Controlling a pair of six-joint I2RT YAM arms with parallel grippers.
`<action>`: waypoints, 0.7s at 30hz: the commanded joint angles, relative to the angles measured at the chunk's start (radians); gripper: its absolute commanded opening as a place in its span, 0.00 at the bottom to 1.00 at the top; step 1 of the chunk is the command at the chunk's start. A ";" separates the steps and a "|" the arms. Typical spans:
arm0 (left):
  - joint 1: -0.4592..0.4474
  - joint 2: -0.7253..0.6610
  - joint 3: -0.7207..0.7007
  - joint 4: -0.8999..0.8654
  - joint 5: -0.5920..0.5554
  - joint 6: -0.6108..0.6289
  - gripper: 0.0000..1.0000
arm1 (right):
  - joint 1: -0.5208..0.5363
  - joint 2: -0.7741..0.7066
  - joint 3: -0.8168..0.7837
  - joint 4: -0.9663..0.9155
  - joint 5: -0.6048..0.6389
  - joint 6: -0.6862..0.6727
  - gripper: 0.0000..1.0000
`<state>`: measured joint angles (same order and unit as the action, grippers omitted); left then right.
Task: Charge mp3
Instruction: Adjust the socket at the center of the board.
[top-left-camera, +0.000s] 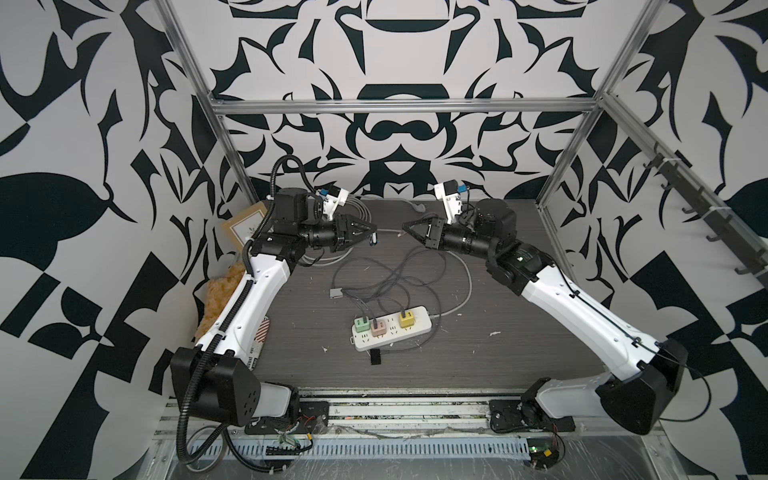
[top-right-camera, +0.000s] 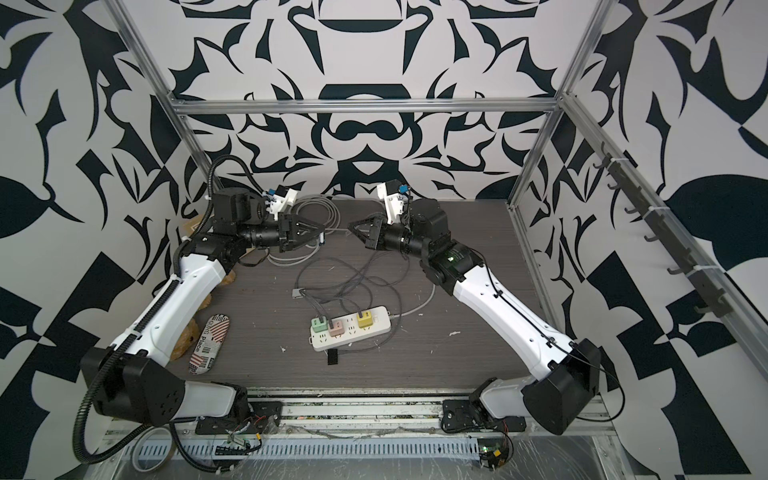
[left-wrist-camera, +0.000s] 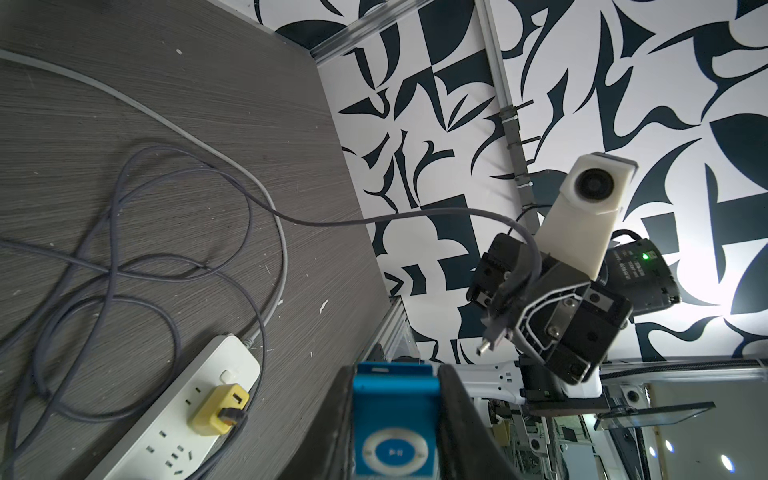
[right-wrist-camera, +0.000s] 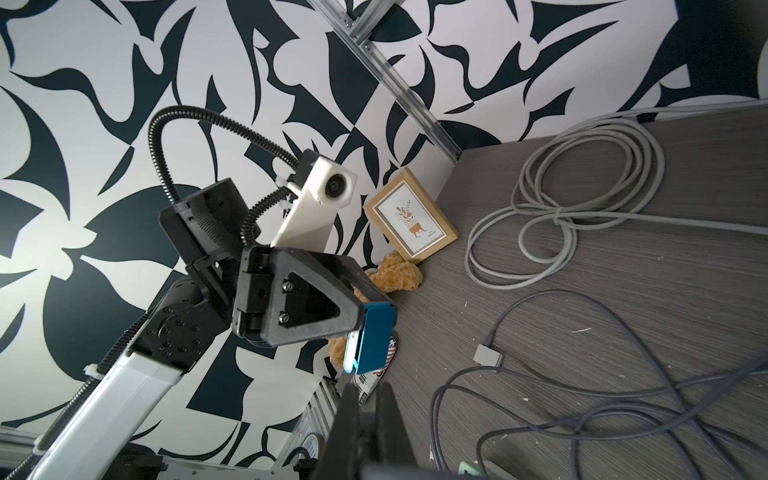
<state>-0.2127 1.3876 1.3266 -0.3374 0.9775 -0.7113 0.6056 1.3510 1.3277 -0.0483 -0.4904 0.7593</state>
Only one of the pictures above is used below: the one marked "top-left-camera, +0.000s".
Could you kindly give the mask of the grey USB cable yellow charger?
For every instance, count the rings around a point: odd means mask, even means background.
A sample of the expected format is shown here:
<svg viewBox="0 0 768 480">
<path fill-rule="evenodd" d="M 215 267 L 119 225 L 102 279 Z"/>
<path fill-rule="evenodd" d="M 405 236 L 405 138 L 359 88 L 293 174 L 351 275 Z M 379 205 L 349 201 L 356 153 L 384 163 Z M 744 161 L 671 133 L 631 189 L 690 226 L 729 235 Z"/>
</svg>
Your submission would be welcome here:
<svg viewBox="0 0 768 480">
<path fill-rule="evenodd" d="M 372 320 L 371 326 L 382 327 L 383 330 L 378 334 L 373 329 L 369 331 L 367 346 L 371 352 L 379 350 L 384 354 L 420 350 L 439 331 L 444 312 L 438 293 L 426 283 L 409 285 L 406 292 L 409 293 L 413 288 L 424 289 L 434 297 L 433 309 L 418 305 Z"/>
</svg>

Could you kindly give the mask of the white power strip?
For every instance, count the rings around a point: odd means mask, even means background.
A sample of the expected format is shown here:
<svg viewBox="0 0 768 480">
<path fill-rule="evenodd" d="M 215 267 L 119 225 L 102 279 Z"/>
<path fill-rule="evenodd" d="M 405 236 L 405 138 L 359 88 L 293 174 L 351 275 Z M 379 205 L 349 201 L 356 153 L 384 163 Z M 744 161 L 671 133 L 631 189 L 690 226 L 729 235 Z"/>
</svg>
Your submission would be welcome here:
<svg viewBox="0 0 768 480">
<path fill-rule="evenodd" d="M 397 342 L 409 340 L 431 332 L 433 327 L 432 320 L 424 306 L 417 306 L 406 310 L 412 310 L 415 314 L 415 324 L 412 327 L 402 329 L 399 326 L 398 318 L 400 313 L 398 312 L 383 315 L 375 319 L 384 319 L 387 322 L 387 332 L 385 335 L 373 337 L 371 335 L 371 329 L 362 334 L 355 333 L 352 325 L 351 344 L 358 352 L 363 352 L 371 349 L 391 347 Z"/>
</svg>

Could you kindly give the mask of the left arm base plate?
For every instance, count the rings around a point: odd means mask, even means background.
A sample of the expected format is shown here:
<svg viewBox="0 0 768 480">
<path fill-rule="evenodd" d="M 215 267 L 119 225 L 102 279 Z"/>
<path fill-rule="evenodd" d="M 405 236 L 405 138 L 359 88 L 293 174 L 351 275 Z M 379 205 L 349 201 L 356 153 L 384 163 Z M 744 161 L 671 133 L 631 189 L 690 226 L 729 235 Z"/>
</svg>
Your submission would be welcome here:
<svg viewBox="0 0 768 480">
<path fill-rule="evenodd" d="M 329 402 L 301 399 L 282 417 L 254 418 L 244 432 L 247 435 L 314 434 L 327 425 L 329 411 Z"/>
</svg>

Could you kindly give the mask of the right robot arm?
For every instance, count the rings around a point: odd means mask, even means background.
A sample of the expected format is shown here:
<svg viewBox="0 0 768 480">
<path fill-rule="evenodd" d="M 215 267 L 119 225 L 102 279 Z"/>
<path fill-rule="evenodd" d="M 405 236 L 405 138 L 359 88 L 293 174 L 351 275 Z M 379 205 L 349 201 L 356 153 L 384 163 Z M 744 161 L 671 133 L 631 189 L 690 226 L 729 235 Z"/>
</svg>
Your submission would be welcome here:
<svg viewBox="0 0 768 480">
<path fill-rule="evenodd" d="M 576 285 L 546 252 L 522 241 L 517 216 L 504 200 L 485 199 L 473 220 L 430 216 L 403 223 L 424 247 L 484 260 L 502 286 L 549 314 L 586 345 L 606 372 L 586 378 L 542 378 L 523 404 L 535 418 L 607 417 L 638 435 L 649 433 L 678 393 L 688 352 L 679 342 L 659 341 Z"/>
</svg>

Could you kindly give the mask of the pink USB wall charger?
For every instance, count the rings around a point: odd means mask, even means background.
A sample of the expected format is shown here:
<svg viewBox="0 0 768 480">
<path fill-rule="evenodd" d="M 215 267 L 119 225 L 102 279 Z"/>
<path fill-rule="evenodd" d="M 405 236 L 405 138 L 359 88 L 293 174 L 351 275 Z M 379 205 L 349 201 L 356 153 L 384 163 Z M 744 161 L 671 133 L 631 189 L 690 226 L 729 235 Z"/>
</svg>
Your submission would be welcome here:
<svg viewBox="0 0 768 480">
<path fill-rule="evenodd" d="M 387 332 L 387 322 L 384 319 L 375 319 L 371 321 L 371 335 L 380 337 Z"/>
</svg>

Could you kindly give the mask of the green USB wall charger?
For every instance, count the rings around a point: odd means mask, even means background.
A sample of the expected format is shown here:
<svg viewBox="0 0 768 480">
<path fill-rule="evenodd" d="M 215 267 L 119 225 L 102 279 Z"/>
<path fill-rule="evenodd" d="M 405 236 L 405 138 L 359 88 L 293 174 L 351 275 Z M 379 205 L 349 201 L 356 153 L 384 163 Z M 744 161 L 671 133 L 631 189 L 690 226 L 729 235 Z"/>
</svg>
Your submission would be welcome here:
<svg viewBox="0 0 768 480">
<path fill-rule="evenodd" d="M 355 333 L 364 333 L 371 329 L 371 321 L 368 317 L 358 317 L 353 321 L 353 331 Z"/>
</svg>

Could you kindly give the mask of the yellow USB wall charger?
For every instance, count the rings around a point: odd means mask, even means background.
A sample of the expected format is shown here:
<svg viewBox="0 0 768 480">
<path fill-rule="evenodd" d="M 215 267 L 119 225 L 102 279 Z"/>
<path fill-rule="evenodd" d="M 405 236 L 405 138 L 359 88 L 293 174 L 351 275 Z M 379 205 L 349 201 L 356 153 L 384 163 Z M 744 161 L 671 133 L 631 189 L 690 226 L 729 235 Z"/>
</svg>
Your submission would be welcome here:
<svg viewBox="0 0 768 480">
<path fill-rule="evenodd" d="M 399 315 L 398 322 L 402 329 L 410 328 L 415 324 L 415 314 L 412 310 L 402 311 Z"/>
</svg>

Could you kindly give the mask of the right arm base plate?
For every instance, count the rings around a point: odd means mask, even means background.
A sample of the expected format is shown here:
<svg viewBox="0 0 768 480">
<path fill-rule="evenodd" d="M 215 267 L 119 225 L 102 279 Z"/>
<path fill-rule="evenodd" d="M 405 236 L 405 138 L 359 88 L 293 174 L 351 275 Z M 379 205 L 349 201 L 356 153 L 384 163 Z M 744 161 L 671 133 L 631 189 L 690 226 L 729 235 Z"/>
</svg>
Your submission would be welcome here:
<svg viewBox="0 0 768 480">
<path fill-rule="evenodd" d="M 574 432 L 572 417 L 552 418 L 534 400 L 491 400 L 489 425 L 494 433 Z"/>
</svg>

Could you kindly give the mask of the grey USB cable green charger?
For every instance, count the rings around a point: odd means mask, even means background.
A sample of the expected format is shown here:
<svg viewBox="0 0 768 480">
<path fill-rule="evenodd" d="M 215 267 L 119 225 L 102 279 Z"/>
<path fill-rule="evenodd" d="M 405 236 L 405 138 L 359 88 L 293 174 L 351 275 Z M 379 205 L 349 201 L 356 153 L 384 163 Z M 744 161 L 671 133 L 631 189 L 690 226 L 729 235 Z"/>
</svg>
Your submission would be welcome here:
<svg viewBox="0 0 768 480">
<path fill-rule="evenodd" d="M 368 267 L 378 267 L 385 271 L 386 275 L 382 280 L 367 283 L 363 285 L 350 286 L 350 285 L 338 285 L 338 275 L 348 266 L 354 263 L 364 263 Z M 383 310 L 383 302 L 385 300 L 392 302 L 398 307 L 397 312 L 401 313 L 410 306 L 410 292 L 404 287 L 401 282 L 405 280 L 404 270 L 408 263 L 408 258 L 404 258 L 399 264 L 394 267 L 379 261 L 371 257 L 355 257 L 348 260 L 344 260 L 337 270 L 334 272 L 331 280 L 332 288 L 341 288 L 343 290 L 343 297 L 350 299 L 361 313 L 373 319 L 375 317 L 371 303 L 375 302 L 378 307 Z M 405 293 L 406 301 L 400 302 L 396 298 L 390 295 L 393 289 L 399 288 Z"/>
</svg>

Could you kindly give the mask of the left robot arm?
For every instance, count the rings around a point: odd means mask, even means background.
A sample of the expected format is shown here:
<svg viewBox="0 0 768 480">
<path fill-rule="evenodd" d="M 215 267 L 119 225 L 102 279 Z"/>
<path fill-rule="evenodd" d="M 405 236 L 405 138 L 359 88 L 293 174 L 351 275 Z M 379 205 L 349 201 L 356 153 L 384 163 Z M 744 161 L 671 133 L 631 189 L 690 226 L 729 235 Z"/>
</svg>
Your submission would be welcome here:
<svg viewBox="0 0 768 480">
<path fill-rule="evenodd" d="M 278 188 L 277 173 L 288 163 L 306 173 L 301 160 L 286 154 L 272 167 L 271 200 L 264 219 L 244 242 L 244 274 L 222 313 L 192 347 L 180 347 L 170 361 L 179 417 L 176 454 L 183 465 L 197 462 L 217 440 L 246 468 L 275 471 L 275 466 L 247 460 L 237 451 L 230 427 L 253 419 L 294 427 L 300 417 L 295 388 L 260 381 L 248 364 L 250 350 L 268 310 L 307 249 L 345 251 L 361 242 L 375 244 L 376 225 L 354 215 L 337 214 L 345 201 L 336 188 Z"/>
</svg>

